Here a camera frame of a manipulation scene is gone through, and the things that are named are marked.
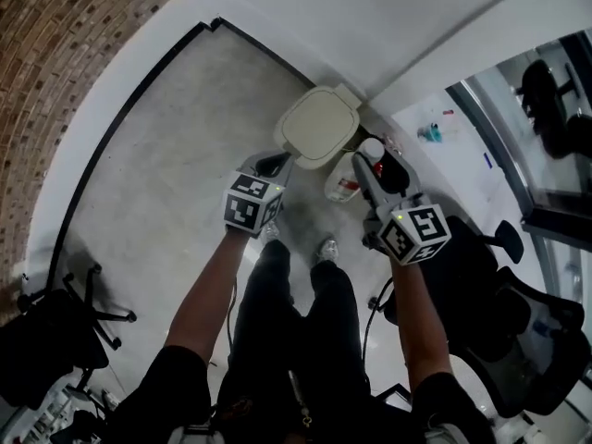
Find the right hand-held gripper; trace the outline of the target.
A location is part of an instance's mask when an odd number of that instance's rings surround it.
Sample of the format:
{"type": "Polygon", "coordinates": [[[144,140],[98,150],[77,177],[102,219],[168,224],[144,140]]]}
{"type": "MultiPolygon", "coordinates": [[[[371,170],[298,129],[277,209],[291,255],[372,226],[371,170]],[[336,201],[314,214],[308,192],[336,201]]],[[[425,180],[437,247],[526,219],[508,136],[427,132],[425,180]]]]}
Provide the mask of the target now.
{"type": "Polygon", "coordinates": [[[372,210],[364,220],[363,245],[388,255],[399,265],[433,258],[451,239],[450,228],[439,204],[417,194],[401,203],[385,204],[385,192],[401,197],[412,195],[418,186],[410,165],[397,153],[386,151],[381,159],[381,185],[362,153],[352,158],[355,177],[372,210]]]}

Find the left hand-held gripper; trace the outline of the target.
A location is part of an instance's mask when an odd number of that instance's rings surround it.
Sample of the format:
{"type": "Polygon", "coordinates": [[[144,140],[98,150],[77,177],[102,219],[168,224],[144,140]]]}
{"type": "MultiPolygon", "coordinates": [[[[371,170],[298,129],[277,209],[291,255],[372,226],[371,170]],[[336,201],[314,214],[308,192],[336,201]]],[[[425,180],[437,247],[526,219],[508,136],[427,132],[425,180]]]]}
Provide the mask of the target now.
{"type": "Polygon", "coordinates": [[[230,173],[222,203],[227,227],[240,229],[256,238],[264,226],[278,216],[284,187],[288,186],[295,161],[293,155],[282,154],[278,166],[276,158],[279,155],[279,151],[253,154],[240,165],[240,172],[230,173]],[[277,166],[276,184],[248,175],[273,174],[277,166]]]}

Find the white plastic bottle red label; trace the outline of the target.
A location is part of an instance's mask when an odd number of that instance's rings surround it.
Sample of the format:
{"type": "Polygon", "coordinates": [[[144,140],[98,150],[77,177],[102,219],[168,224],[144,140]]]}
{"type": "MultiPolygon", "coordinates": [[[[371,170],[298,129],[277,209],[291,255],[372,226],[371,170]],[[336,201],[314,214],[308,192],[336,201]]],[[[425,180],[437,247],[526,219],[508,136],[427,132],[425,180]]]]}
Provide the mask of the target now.
{"type": "MultiPolygon", "coordinates": [[[[374,167],[376,163],[381,162],[385,147],[380,140],[368,138],[359,145],[356,152],[362,153],[374,167]]],[[[360,191],[352,166],[353,155],[354,152],[344,154],[327,178],[325,196],[329,201],[347,203],[360,191]]]]}

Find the white pedal trash bin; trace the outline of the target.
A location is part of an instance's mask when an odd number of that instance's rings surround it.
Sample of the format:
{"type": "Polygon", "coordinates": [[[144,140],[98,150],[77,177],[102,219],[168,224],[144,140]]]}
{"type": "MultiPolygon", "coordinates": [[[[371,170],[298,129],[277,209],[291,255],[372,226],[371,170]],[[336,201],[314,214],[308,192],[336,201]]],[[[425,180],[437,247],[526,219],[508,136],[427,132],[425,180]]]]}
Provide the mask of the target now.
{"type": "Polygon", "coordinates": [[[317,86],[298,99],[274,129],[277,146],[295,157],[297,166],[314,170],[330,161],[360,124],[362,101],[340,84],[317,86]]]}

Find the person's left forearm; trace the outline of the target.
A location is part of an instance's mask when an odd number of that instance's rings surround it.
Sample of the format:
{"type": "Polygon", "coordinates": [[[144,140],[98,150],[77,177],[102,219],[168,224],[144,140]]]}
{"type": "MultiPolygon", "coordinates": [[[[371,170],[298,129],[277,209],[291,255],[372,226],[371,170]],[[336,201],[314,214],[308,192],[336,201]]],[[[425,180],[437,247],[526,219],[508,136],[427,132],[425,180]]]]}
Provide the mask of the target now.
{"type": "Polygon", "coordinates": [[[166,346],[188,349],[204,363],[210,361],[249,238],[247,232],[236,228],[226,231],[177,310],[166,346]]]}

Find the person's right forearm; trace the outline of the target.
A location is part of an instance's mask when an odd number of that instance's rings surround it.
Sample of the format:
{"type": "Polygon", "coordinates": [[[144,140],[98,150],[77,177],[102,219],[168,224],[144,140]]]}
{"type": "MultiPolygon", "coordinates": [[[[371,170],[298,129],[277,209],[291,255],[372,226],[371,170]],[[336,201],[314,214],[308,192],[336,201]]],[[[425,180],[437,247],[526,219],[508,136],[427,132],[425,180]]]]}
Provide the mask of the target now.
{"type": "Polygon", "coordinates": [[[432,375],[452,373],[445,328],[418,265],[390,260],[401,348],[411,393],[432,375]]]}

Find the white window ledge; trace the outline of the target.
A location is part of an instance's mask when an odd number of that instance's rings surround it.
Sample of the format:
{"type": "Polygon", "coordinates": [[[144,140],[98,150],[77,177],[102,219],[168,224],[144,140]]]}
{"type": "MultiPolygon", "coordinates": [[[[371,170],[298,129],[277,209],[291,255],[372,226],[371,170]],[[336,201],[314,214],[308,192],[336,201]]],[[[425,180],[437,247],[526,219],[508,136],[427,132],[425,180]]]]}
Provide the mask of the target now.
{"type": "Polygon", "coordinates": [[[503,169],[447,92],[431,94],[391,118],[418,143],[481,230],[491,234],[503,220],[522,230],[522,213],[503,169]],[[417,130],[430,123],[438,124],[442,143],[417,138],[417,130]]]}

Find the person's right shoe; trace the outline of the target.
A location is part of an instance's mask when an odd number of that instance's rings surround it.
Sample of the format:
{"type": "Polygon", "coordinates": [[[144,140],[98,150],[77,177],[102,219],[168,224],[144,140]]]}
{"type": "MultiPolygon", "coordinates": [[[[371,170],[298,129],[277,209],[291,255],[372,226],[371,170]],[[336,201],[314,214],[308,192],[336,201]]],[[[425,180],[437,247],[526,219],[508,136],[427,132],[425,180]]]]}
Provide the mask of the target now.
{"type": "Polygon", "coordinates": [[[314,253],[314,263],[331,262],[335,264],[339,259],[339,246],[334,236],[329,235],[317,246],[314,253]]]}

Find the black baseboard strip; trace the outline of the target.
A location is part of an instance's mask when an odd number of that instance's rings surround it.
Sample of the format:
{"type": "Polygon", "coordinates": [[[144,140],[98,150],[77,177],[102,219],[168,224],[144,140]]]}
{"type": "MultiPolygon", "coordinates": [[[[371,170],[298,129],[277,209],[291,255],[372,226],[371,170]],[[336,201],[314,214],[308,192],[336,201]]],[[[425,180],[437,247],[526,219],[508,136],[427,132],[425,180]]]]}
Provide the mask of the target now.
{"type": "Polygon", "coordinates": [[[314,88],[315,83],[308,79],[304,74],[302,74],[297,68],[293,65],[288,63],[285,59],[281,58],[275,52],[270,50],[267,46],[263,45],[256,39],[254,39],[251,35],[246,33],[245,31],[241,30],[237,26],[233,25],[231,22],[227,21],[224,18],[216,17],[210,23],[199,22],[195,26],[193,26],[182,38],[180,38],[154,65],[154,67],[147,73],[147,75],[141,80],[139,85],[136,89],[131,93],[126,103],[119,109],[117,114],[115,115],[112,122],[108,125],[105,134],[100,138],[97,146],[92,152],[90,160],[87,166],[84,168],[80,180],[73,192],[72,198],[66,210],[63,222],[61,227],[58,231],[56,241],[55,241],[55,248],[53,250],[51,262],[48,269],[48,277],[45,282],[45,287],[43,288],[43,292],[50,291],[55,282],[56,271],[58,266],[58,261],[64,247],[64,243],[66,240],[66,236],[68,233],[68,229],[71,223],[71,220],[75,214],[75,211],[80,203],[80,199],[84,190],[93,174],[93,171],[96,168],[105,148],[110,143],[111,139],[113,138],[114,134],[117,132],[121,123],[125,120],[126,116],[129,114],[130,110],[136,105],[136,103],[142,98],[144,93],[151,87],[153,82],[160,76],[160,74],[167,68],[167,66],[191,43],[195,40],[202,32],[209,31],[215,32],[220,26],[227,28],[228,30],[234,32],[238,36],[240,36],[243,40],[247,41],[249,44],[254,46],[255,48],[262,51],[265,55],[270,57],[274,60],[277,64],[282,66],[286,69],[292,76],[294,76],[297,80],[303,83],[308,89],[314,88]]]}

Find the person's black trousers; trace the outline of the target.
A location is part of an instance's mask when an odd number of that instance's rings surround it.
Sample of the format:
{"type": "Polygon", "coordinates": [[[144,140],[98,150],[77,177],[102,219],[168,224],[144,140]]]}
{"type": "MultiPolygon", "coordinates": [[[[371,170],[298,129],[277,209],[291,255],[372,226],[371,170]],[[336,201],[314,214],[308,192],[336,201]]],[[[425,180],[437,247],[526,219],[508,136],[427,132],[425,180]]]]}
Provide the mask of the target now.
{"type": "Polygon", "coordinates": [[[269,242],[249,277],[235,326],[228,371],[282,367],[298,377],[305,397],[343,380],[353,395],[370,395],[362,362],[360,324],[351,281],[336,264],[310,271],[314,303],[301,315],[290,302],[290,252],[269,242]]]}

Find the black office chair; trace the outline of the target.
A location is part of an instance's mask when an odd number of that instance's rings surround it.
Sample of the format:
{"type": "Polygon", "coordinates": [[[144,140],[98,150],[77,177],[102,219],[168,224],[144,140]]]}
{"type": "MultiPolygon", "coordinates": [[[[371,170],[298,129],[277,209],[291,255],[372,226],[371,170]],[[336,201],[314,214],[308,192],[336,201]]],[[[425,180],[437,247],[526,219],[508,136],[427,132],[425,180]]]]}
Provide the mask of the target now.
{"type": "Polygon", "coordinates": [[[121,340],[109,337],[103,322],[133,323],[136,314],[110,314],[93,305],[98,264],[86,273],[84,295],[73,287],[75,276],[63,286],[18,298],[21,314],[0,327],[0,397],[12,407],[37,410],[58,379],[80,369],[76,387],[84,391],[93,371],[109,366],[105,346],[117,350],[121,340]]]}
{"type": "Polygon", "coordinates": [[[592,355],[583,306],[536,290],[499,266],[492,247],[514,262],[524,254],[509,222],[501,221],[494,236],[476,233],[457,216],[447,223],[450,240],[419,265],[450,353],[478,375],[500,416],[553,413],[592,355]]]}

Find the person's black shirt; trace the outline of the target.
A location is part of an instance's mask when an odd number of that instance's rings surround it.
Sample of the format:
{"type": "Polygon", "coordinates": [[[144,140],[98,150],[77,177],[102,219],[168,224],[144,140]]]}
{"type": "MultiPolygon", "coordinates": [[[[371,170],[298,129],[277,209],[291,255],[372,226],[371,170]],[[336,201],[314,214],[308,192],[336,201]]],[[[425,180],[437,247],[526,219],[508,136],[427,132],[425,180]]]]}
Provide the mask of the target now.
{"type": "Polygon", "coordinates": [[[167,444],[184,426],[210,423],[223,444],[286,444],[288,437],[313,444],[497,444],[486,417],[457,379],[437,373],[425,379],[405,412],[343,380],[329,391],[304,397],[312,423],[304,425],[286,369],[246,364],[228,371],[210,414],[204,361],[171,346],[155,357],[138,388],[107,421],[105,444],[167,444]]]}

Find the black window frame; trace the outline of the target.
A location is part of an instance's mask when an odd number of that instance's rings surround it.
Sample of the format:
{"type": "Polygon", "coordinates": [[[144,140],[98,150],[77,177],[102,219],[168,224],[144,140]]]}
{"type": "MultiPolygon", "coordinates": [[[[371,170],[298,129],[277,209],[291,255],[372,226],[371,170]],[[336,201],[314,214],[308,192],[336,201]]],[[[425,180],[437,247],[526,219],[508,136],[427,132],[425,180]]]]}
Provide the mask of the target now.
{"type": "Polygon", "coordinates": [[[592,28],[446,91],[502,168],[524,230],[592,252],[592,28]]]}

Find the hanging keychain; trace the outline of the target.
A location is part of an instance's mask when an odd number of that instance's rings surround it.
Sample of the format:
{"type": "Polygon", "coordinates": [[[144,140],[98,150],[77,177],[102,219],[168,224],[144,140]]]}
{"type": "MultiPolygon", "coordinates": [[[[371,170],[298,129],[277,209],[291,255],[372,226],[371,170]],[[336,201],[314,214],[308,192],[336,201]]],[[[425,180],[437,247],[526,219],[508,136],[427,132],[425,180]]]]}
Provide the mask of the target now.
{"type": "Polygon", "coordinates": [[[301,422],[302,426],[306,431],[310,431],[313,423],[313,418],[310,415],[310,410],[305,402],[304,395],[302,393],[302,389],[300,387],[300,383],[296,374],[292,371],[288,371],[290,384],[292,387],[292,391],[295,397],[295,400],[298,403],[300,414],[302,416],[301,422]]]}

